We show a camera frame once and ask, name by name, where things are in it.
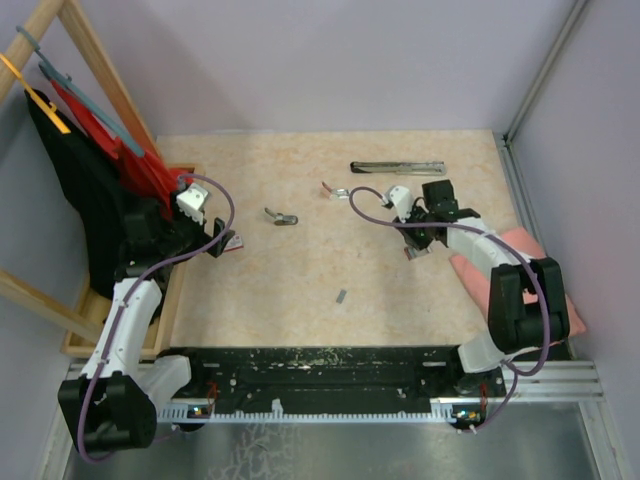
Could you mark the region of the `red white staple box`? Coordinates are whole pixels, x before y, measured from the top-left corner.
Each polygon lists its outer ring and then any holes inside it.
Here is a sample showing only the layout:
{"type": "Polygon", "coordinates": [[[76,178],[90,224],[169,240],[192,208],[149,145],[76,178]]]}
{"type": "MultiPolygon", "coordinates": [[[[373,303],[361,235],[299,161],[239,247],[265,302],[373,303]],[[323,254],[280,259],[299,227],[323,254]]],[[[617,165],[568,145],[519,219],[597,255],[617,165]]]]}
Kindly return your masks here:
{"type": "Polygon", "coordinates": [[[407,259],[409,261],[412,260],[416,260],[418,258],[424,257],[426,255],[428,255],[430,253],[430,250],[428,248],[426,249],[416,249],[414,247],[411,246],[406,246],[404,248],[404,253],[405,256],[407,257],[407,259]]]}
{"type": "Polygon", "coordinates": [[[224,251],[235,251],[244,247],[243,239],[239,234],[234,235],[226,244],[224,251]]]}

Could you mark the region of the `large black chrome stapler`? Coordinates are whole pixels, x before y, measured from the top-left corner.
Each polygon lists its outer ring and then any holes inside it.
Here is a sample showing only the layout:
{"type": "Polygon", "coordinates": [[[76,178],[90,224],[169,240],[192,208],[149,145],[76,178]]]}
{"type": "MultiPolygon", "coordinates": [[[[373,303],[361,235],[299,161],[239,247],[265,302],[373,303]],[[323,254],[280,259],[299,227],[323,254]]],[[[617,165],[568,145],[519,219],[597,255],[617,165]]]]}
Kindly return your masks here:
{"type": "Polygon", "coordinates": [[[397,175],[444,176],[447,167],[444,162],[351,162],[354,174],[393,173],[397,175]]]}

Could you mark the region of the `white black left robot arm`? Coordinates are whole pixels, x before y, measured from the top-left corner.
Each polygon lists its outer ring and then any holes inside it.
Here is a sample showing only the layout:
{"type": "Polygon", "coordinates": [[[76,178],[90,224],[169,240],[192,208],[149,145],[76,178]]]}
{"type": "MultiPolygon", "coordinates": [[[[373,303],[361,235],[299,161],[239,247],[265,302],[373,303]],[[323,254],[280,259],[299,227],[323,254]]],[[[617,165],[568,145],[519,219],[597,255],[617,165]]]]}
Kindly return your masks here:
{"type": "Polygon", "coordinates": [[[65,380],[58,404],[76,451],[97,463],[117,451],[150,446],[157,416],[181,391],[194,397],[208,384],[208,373],[189,353],[166,353],[150,369],[139,364],[147,328],[160,306],[157,275],[213,247],[225,247],[232,237],[229,222],[216,224],[204,237],[180,250],[160,255],[138,274],[127,274],[114,286],[114,297],[99,341],[79,376],[65,380]]]}

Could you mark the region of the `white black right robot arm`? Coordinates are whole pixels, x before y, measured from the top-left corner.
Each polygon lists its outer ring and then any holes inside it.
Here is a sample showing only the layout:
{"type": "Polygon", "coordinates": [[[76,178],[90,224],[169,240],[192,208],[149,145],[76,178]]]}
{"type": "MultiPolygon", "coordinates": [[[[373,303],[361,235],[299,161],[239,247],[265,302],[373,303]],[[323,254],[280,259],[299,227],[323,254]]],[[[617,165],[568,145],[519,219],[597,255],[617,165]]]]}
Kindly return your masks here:
{"type": "Polygon", "coordinates": [[[393,186],[387,196],[408,247],[422,251],[438,241],[489,282],[488,331],[459,346],[460,362],[446,372],[454,393],[470,395],[481,385],[482,372],[569,336],[564,282],[554,259],[535,259],[509,246],[478,212],[458,205],[448,180],[423,184],[422,205],[406,187],[393,186]]]}

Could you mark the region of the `pink folded cloth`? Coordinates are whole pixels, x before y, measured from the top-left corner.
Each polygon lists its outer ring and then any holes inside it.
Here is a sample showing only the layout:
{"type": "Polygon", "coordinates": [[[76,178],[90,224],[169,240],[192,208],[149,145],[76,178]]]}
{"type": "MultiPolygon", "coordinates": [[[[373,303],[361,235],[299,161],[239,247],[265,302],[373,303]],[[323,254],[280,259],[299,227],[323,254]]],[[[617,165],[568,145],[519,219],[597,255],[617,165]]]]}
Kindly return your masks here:
{"type": "MultiPolygon", "coordinates": [[[[544,258],[546,256],[540,244],[523,227],[505,231],[501,238],[515,249],[531,257],[544,258]]],[[[479,308],[484,319],[487,320],[490,281],[470,260],[460,254],[453,255],[449,261],[463,287],[479,308]]],[[[569,336],[585,333],[587,327],[579,317],[573,302],[568,296],[566,296],[566,303],[570,324],[569,336]]]]}

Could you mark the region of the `red hanging garment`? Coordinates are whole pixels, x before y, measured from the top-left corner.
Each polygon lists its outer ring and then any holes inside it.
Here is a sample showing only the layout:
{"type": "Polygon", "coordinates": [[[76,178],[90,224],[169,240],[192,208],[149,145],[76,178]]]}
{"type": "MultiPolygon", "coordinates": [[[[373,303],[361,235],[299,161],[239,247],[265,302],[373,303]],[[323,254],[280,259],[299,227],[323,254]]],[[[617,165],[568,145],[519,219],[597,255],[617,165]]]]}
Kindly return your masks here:
{"type": "Polygon", "coordinates": [[[51,80],[50,83],[88,137],[114,164],[119,173],[120,183],[141,197],[157,200],[164,215],[170,217],[171,194],[178,190],[178,177],[185,174],[186,170],[168,168],[157,155],[147,150],[143,151],[142,157],[137,157],[119,136],[112,137],[90,110],[71,93],[55,80],[51,80]]]}

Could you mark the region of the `black hanging garment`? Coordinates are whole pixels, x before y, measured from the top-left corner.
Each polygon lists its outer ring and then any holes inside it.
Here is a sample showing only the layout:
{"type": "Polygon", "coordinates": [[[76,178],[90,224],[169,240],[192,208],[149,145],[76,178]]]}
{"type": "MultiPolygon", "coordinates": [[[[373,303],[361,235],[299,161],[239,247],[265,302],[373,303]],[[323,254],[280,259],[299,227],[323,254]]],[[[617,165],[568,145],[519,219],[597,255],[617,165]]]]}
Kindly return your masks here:
{"type": "Polygon", "coordinates": [[[111,300],[118,271],[125,262],[125,217],[139,197],[121,185],[102,150],[64,114],[70,128],[61,134],[24,94],[30,118],[56,172],[66,200],[79,214],[85,235],[90,288],[111,300]]]}

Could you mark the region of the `yellow clothes hanger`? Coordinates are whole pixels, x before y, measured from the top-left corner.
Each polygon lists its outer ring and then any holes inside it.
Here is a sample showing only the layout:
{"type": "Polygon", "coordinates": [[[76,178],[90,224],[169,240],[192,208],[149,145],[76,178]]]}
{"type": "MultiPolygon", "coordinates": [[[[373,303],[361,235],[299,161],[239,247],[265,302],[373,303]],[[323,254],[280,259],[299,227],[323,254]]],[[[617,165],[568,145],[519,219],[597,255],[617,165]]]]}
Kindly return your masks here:
{"type": "Polygon", "coordinates": [[[28,97],[36,104],[36,106],[45,114],[49,121],[57,128],[57,130],[63,134],[68,135],[71,133],[70,128],[65,122],[57,115],[57,107],[50,101],[44,100],[36,90],[24,79],[22,73],[13,65],[13,63],[4,55],[1,55],[1,61],[15,77],[15,79],[23,87],[23,90],[27,93],[28,97]]]}

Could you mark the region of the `teal clothes hanger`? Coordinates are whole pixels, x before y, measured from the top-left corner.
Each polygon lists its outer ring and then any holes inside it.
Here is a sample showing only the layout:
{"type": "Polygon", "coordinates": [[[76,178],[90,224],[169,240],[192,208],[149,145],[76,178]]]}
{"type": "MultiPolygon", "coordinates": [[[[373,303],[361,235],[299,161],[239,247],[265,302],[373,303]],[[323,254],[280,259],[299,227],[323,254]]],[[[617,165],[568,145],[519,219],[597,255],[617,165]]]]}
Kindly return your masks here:
{"type": "Polygon", "coordinates": [[[144,156],[144,149],[133,139],[128,131],[106,114],[97,104],[95,104],[82,90],[72,81],[69,75],[60,73],[47,57],[41,52],[38,41],[22,26],[17,25],[16,31],[22,34],[34,48],[34,52],[40,57],[39,68],[44,76],[49,80],[55,80],[64,90],[75,97],[83,104],[95,117],[97,117],[106,127],[108,127],[123,143],[137,156],[144,156]]]}

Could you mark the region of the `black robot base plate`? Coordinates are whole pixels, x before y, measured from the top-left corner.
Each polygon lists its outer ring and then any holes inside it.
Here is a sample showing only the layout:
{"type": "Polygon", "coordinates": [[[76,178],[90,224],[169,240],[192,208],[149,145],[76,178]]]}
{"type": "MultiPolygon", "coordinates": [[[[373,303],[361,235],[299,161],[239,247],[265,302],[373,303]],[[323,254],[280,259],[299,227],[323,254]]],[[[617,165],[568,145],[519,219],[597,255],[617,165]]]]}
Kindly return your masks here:
{"type": "Polygon", "coordinates": [[[465,374],[451,346],[175,347],[200,364],[179,400],[201,399],[216,414],[428,413],[437,398],[494,399],[506,392],[494,368],[465,374]]]}

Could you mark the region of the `wooden clothes rack frame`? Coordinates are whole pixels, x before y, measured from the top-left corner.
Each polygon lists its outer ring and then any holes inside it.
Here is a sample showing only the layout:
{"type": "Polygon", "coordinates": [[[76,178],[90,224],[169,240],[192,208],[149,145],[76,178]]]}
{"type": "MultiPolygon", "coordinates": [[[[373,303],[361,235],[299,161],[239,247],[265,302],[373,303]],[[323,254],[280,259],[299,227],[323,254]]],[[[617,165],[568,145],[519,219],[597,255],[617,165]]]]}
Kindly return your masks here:
{"type": "Polygon", "coordinates": [[[76,1],[42,1],[1,55],[1,325],[28,314],[60,326],[63,354],[89,357],[115,284],[146,274],[161,300],[144,324],[142,356],[167,349],[184,257],[210,240],[184,213],[186,172],[158,157],[145,125],[76,1]],[[93,133],[102,112],[48,60],[30,57],[60,19],[123,118],[114,140],[93,133]]]}

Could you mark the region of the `aluminium rail frame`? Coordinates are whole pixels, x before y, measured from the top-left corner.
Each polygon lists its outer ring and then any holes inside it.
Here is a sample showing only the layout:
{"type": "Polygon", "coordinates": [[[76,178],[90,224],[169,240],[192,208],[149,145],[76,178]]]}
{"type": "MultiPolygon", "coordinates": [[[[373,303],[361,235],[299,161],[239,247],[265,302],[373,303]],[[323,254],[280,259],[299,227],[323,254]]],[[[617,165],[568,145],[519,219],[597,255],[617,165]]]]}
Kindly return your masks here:
{"type": "Polygon", "coordinates": [[[518,362],[456,390],[440,362],[213,363],[159,441],[97,465],[54,421],[41,479],[625,479],[590,361],[518,362]]]}

